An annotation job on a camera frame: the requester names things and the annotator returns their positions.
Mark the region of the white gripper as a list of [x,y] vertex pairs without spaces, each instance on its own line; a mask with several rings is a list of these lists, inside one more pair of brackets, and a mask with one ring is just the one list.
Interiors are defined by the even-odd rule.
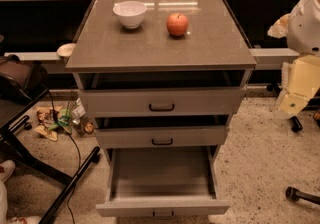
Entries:
[[306,55],[292,64],[284,62],[282,90],[276,101],[279,115],[297,115],[320,89],[320,58]]

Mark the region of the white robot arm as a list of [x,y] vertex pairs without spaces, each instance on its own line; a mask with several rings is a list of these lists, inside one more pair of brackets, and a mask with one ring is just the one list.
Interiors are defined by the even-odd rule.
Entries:
[[288,48],[299,54],[292,64],[282,65],[282,91],[277,99],[278,114],[296,116],[320,89],[320,0],[300,0],[267,35],[285,37]]

